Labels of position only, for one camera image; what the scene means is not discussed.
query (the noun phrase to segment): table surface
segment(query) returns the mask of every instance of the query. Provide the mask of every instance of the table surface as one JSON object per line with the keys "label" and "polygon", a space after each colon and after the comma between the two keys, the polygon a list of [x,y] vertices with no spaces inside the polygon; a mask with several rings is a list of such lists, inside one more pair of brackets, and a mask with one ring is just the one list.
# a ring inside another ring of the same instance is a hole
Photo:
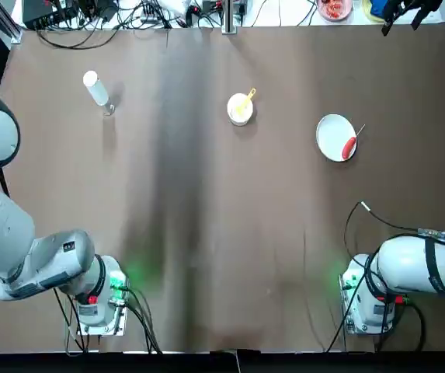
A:
{"label": "table surface", "polygon": [[[82,85],[90,68],[118,104],[112,117]],[[231,126],[228,97],[253,86],[254,119]],[[0,96],[22,131],[6,168],[13,199],[38,235],[83,228],[116,257],[146,293],[164,350],[322,350],[341,317],[342,231],[358,200],[445,230],[443,24],[389,37],[358,26],[121,31],[79,52],[26,33]],[[316,146],[327,113],[367,124],[348,162]],[[359,211],[350,250],[372,252],[391,233]],[[414,299],[426,349],[445,350],[445,298]],[[0,302],[0,351],[62,350],[63,335],[51,292]],[[417,338],[407,311],[386,349]],[[144,350],[138,323],[99,348]]]}
{"label": "table surface", "polygon": [[[123,9],[133,8],[136,4],[138,4],[140,0],[120,0],[120,7]],[[372,20],[366,17],[364,11],[362,9],[362,1],[361,0],[353,0],[353,11],[350,15],[340,22],[329,22],[328,20],[322,18],[318,12],[311,12],[311,8],[313,5],[311,2],[307,0],[249,0],[249,9],[245,20],[243,22],[243,26],[251,26],[255,24],[255,26],[308,26],[309,24],[312,26],[317,25],[372,25],[375,24]],[[416,10],[411,10],[401,16],[396,24],[409,24],[414,15],[417,13]],[[130,14],[128,11],[120,11],[122,19],[126,19]],[[310,14],[312,17],[311,20],[309,18],[304,19],[304,17]],[[12,12],[12,18],[21,26],[22,23],[22,0],[17,0],[15,7]],[[439,11],[431,12],[423,21],[423,23],[441,23],[443,19],[441,18],[441,14]],[[114,16],[113,19],[110,20],[109,23],[105,23],[103,25],[103,29],[111,30],[118,24],[117,17]],[[134,23],[135,26],[140,26],[141,21],[137,21]],[[92,23],[88,26],[89,29],[92,30],[95,23]],[[172,26],[177,28],[179,25],[175,22],[172,22]],[[209,22],[205,19],[200,21],[200,26],[202,27],[211,27]]]}

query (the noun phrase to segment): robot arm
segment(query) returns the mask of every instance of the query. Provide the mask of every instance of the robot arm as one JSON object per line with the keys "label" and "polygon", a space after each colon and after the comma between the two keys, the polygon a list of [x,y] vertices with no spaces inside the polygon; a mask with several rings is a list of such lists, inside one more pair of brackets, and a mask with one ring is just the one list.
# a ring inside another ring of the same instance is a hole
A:
{"label": "robot arm", "polygon": [[445,295],[445,232],[418,229],[385,241],[374,254],[355,255],[339,283],[347,332],[379,334],[382,327],[387,331],[395,316],[396,295]]}
{"label": "robot arm", "polygon": [[412,28],[417,30],[422,20],[430,12],[435,12],[443,0],[388,0],[383,9],[384,25],[381,29],[383,35],[388,35],[393,22],[411,9],[419,9],[412,21]]}
{"label": "robot arm", "polygon": [[391,292],[445,295],[444,244],[431,238],[401,236],[383,243],[377,256],[377,272]]}
{"label": "robot arm", "polygon": [[[0,100],[0,167],[16,156],[19,125]],[[127,286],[119,264],[95,255],[90,237],[81,230],[37,239],[33,219],[0,191],[0,300],[28,298],[59,287],[78,301],[78,314],[90,334],[113,334],[124,327]]]}

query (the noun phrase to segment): cable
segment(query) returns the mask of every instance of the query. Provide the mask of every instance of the cable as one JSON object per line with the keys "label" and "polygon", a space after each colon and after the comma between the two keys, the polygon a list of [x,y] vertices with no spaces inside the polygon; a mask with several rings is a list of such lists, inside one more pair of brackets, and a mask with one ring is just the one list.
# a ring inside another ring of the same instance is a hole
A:
{"label": "cable", "polygon": [[137,303],[137,306],[140,309],[140,314],[141,314],[142,318],[146,319],[148,327],[149,327],[149,331],[148,332],[149,332],[149,339],[151,341],[151,345],[153,347],[155,347],[155,349],[158,352],[160,350],[160,347],[158,346],[158,341],[157,341],[157,338],[156,338],[156,335],[155,335],[155,331],[153,329],[153,319],[151,318],[151,309],[150,309],[150,305],[148,304],[148,301],[146,300],[146,297],[144,296],[144,294],[141,291],[137,290],[137,292],[140,294],[141,298],[143,299],[144,303],[146,304],[146,309],[148,310],[148,313],[146,313],[144,311],[144,308],[141,306],[141,303],[139,302],[139,299],[137,298],[137,296],[134,293],[133,289],[127,288],[127,291],[130,292],[133,295],[133,297],[134,297],[134,299],[135,299],[135,301]]}
{"label": "cable", "polygon": [[314,9],[317,10],[316,8],[317,8],[317,5],[314,2],[312,2],[312,6],[308,10],[307,15],[297,24],[297,26],[301,25],[301,23],[308,18],[308,16],[310,15],[310,13],[312,13],[312,11],[314,11]]}
{"label": "cable", "polygon": [[256,20],[259,18],[259,16],[260,16],[260,11],[262,10],[262,8],[263,8],[263,6],[264,6],[264,4],[267,2],[267,0],[263,0],[263,3],[261,4],[261,6],[260,6],[260,9],[259,9],[259,12],[258,13],[256,13],[256,17],[255,17],[255,21],[253,21],[253,24],[250,26],[250,27],[254,27],[254,25],[255,25],[255,23],[256,23]]}
{"label": "cable", "polygon": [[401,231],[407,231],[407,232],[417,232],[418,231],[415,228],[408,228],[408,227],[404,227],[401,225],[395,225],[395,224],[390,223],[389,221],[385,221],[383,218],[380,218],[379,216],[377,216],[369,207],[367,207],[367,205],[363,201],[360,202],[360,204],[362,204],[367,209],[367,211],[369,211],[369,214],[374,216],[381,223],[385,223],[389,227],[392,227],[395,229],[400,229]]}
{"label": "cable", "polygon": [[384,310],[383,310],[383,320],[381,322],[381,332],[380,332],[380,336],[379,336],[379,342],[377,343],[377,346],[374,346],[374,350],[376,352],[381,352],[381,349],[383,348],[383,344],[385,342],[385,338],[384,338],[384,328],[386,326],[386,322],[387,322],[387,317],[388,317],[388,307],[389,303],[388,300],[385,299],[384,301]]}
{"label": "cable", "polygon": [[[158,2],[157,2],[156,0],[154,0],[154,1],[156,2],[156,4],[154,4],[154,5],[152,5],[152,6],[154,7],[154,9],[156,9],[156,12],[158,13],[158,17],[159,17],[159,19],[161,19],[161,20],[164,21],[164,26],[165,26],[166,28],[172,28],[172,27],[170,26],[169,21],[166,20],[165,17],[163,17],[163,13],[162,13],[161,11],[158,11],[158,8],[160,8],[160,5],[158,4]],[[125,20],[122,20],[122,19],[121,19],[121,17],[120,17],[120,13],[118,12],[118,13],[117,13],[117,19],[119,20],[119,24],[117,24],[115,27],[112,28],[112,30],[115,30],[115,31],[113,32],[112,36],[109,37],[107,40],[105,40],[104,42],[102,42],[102,43],[100,43],[100,44],[96,44],[96,45],[92,45],[92,46],[83,46],[83,44],[84,44],[86,41],[88,41],[89,38],[91,38],[91,36],[92,36],[92,35],[94,34],[94,32],[96,31],[96,28],[97,28],[98,23],[99,23],[98,20],[96,20],[96,24],[95,24],[95,26],[94,26],[92,32],[91,32],[91,33],[90,33],[90,34],[89,34],[89,35],[88,35],[82,42],[77,43],[77,44],[74,44],[74,45],[63,45],[63,44],[58,44],[58,43],[55,43],[55,42],[53,42],[53,41],[51,41],[51,40],[48,40],[48,39],[42,34],[42,32],[41,32],[40,30],[37,30],[37,35],[38,35],[38,37],[39,37],[43,42],[45,42],[46,44],[49,44],[49,45],[51,45],[52,47],[56,47],[56,48],[60,48],[60,49],[67,49],[67,50],[72,50],[72,51],[86,51],[86,50],[90,50],[90,49],[99,48],[99,47],[102,47],[102,46],[108,44],[108,43],[109,43],[109,42],[116,36],[116,34],[118,33],[118,31],[119,31],[119,29],[120,29],[121,27],[123,27],[124,29],[125,29],[125,28],[129,28],[129,27],[127,27],[127,24],[128,24],[128,23],[132,23],[132,22],[135,20],[135,19],[133,18],[133,17],[134,17],[134,13],[135,13],[139,8],[141,8],[143,5],[144,5],[144,3],[141,1],[136,7],[133,8],[133,12],[132,12],[128,17],[126,17]]]}
{"label": "cable", "polygon": [[[74,315],[74,313],[73,313],[73,311],[72,311],[72,307],[70,308],[70,325],[72,324],[72,316]],[[85,350],[88,350],[88,347],[89,347],[89,334],[88,334],[88,340],[87,340],[87,345],[86,345],[86,348],[85,349],[82,349],[81,347],[80,347],[80,345],[78,344],[78,342],[77,342],[77,340],[76,339],[74,339],[74,341],[75,341],[75,343],[79,346],[79,348],[81,349],[81,352],[79,352],[79,353],[77,353],[77,354],[71,354],[69,351],[68,351],[68,342],[70,341],[70,329],[71,329],[71,327],[70,326],[68,326],[67,327],[67,341],[66,341],[66,343],[65,343],[65,353],[67,354],[67,356],[69,356],[69,357],[76,357],[76,356],[80,356],[80,355],[82,355],[82,354],[84,354],[84,352],[85,352]]]}
{"label": "cable", "polygon": [[162,351],[160,350],[160,348],[158,347],[158,344],[156,343],[156,341],[154,340],[154,337],[151,336],[150,334],[150,330],[148,329],[148,327],[146,326],[146,324],[144,323],[144,317],[143,315],[141,315],[129,302],[126,302],[126,307],[128,309],[130,309],[131,312],[134,313],[134,315],[137,317],[137,319],[139,320],[139,322],[141,323],[141,325],[143,326],[143,330],[144,330],[144,336],[145,339],[147,341],[148,344],[148,339],[151,342],[151,345],[153,346],[153,348],[155,349],[155,352],[157,354],[162,354]]}
{"label": "cable", "polygon": [[[67,317],[67,314],[65,313],[64,306],[61,304],[60,297],[58,296],[57,290],[55,288],[53,288],[53,293],[58,301],[58,305],[60,306],[61,314],[64,316],[65,323],[67,324],[67,327],[69,328],[69,333],[70,333],[71,322],[68,321],[68,317]],[[84,339],[82,339],[82,334],[81,334],[82,345],[79,344],[79,342],[76,339],[74,339],[74,341],[75,341],[75,344],[77,344],[77,347],[79,347],[79,350],[81,350],[83,353],[87,352],[87,350],[84,348]]]}
{"label": "cable", "polygon": [[[353,206],[352,210],[349,212],[348,218],[346,218],[345,228],[343,229],[343,245],[345,246],[345,250],[348,253],[350,259],[353,260],[359,266],[361,266],[363,269],[366,269],[365,265],[363,265],[361,262],[359,262],[357,259],[355,259],[355,256],[353,256],[352,253],[349,251],[348,244],[346,243],[346,232],[348,231],[349,221],[352,218],[353,212],[355,212],[356,208],[359,207],[362,203],[363,202],[361,200],[359,200],[355,204],[355,206]],[[376,272],[371,272],[371,273],[374,274],[383,283],[383,285],[388,289],[388,286],[386,285],[386,283],[384,282],[384,280],[381,278],[381,276],[379,274],[377,274]]]}
{"label": "cable", "polygon": [[281,27],[281,25],[283,24],[282,20],[281,20],[281,0],[278,0],[278,15],[279,15],[279,27]]}
{"label": "cable", "polygon": [[407,304],[407,307],[414,309],[414,311],[415,311],[415,313],[417,313],[417,316],[419,317],[419,321],[421,323],[419,342],[417,343],[417,347],[414,350],[414,352],[420,352],[420,351],[422,351],[422,349],[424,348],[424,345],[426,344],[426,319],[424,319],[424,315],[423,315],[421,309],[414,302],[409,302]]}
{"label": "cable", "polygon": [[365,273],[366,272],[364,271],[363,274],[362,274],[362,277],[359,280],[359,283],[357,284],[357,286],[355,288],[355,291],[353,291],[352,298],[349,300],[349,304],[348,304],[348,307],[346,307],[345,314],[343,315],[343,318],[341,319],[341,323],[339,324],[338,329],[336,330],[336,333],[335,333],[334,337],[332,338],[331,343],[329,344],[329,347],[325,351],[326,353],[328,353],[332,349],[332,345],[338,339],[339,332],[341,331],[341,329],[343,328],[343,325],[345,324],[346,317],[348,316],[349,309],[352,308],[352,304],[353,304],[353,300],[355,299],[355,295],[356,295],[356,293],[359,290],[360,284],[362,284],[362,281],[365,279]]}
{"label": "cable", "polygon": [[0,167],[0,185],[3,189],[3,193],[6,194],[8,198],[10,198],[10,192],[8,191],[8,186],[6,185],[5,173],[3,172],[3,168]]}
{"label": "cable", "polygon": [[235,356],[236,356],[236,364],[238,365],[238,373],[241,373],[241,367],[239,366],[238,350],[236,350]]}
{"label": "cable", "polygon": [[[75,318],[77,319],[77,331],[81,336],[81,343],[82,343],[82,346],[84,347],[84,337],[82,336],[81,320],[79,319],[79,314],[77,312],[77,309],[75,309],[74,302],[72,301],[72,298],[70,298],[70,295],[68,295],[68,294],[66,294],[66,295],[67,295],[68,301],[70,302],[70,306],[72,307],[72,310],[75,313]],[[83,348],[83,352],[88,352],[88,347],[89,347],[89,335],[88,335],[88,343],[87,343],[86,347]]]}
{"label": "cable", "polygon": [[315,7],[315,9],[314,9],[314,11],[312,12],[312,15],[310,16],[310,19],[308,20],[308,25],[307,26],[310,26],[311,24],[312,24],[312,20],[313,20],[313,18],[314,18],[314,14],[315,14],[315,12],[317,12],[317,6]]}

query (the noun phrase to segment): blue object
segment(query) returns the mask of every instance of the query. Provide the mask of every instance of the blue object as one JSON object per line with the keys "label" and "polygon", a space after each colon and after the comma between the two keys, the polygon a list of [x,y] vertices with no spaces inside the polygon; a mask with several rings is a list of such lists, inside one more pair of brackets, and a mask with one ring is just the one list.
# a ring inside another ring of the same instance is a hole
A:
{"label": "blue object", "polygon": [[388,0],[370,0],[372,8],[370,8],[370,14],[373,16],[383,18],[383,9]]}

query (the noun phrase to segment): yellow spoon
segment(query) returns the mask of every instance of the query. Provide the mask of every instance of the yellow spoon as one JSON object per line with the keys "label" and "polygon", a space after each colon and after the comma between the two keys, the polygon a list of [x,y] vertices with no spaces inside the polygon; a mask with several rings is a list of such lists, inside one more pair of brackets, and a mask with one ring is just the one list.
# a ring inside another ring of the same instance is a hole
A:
{"label": "yellow spoon", "polygon": [[256,93],[256,89],[252,88],[250,93],[246,96],[245,101],[243,101],[243,103],[241,105],[236,107],[236,111],[238,112],[240,117],[243,116],[242,111],[246,108],[246,105],[248,105],[248,103],[250,102],[252,97],[255,95],[255,93]]}

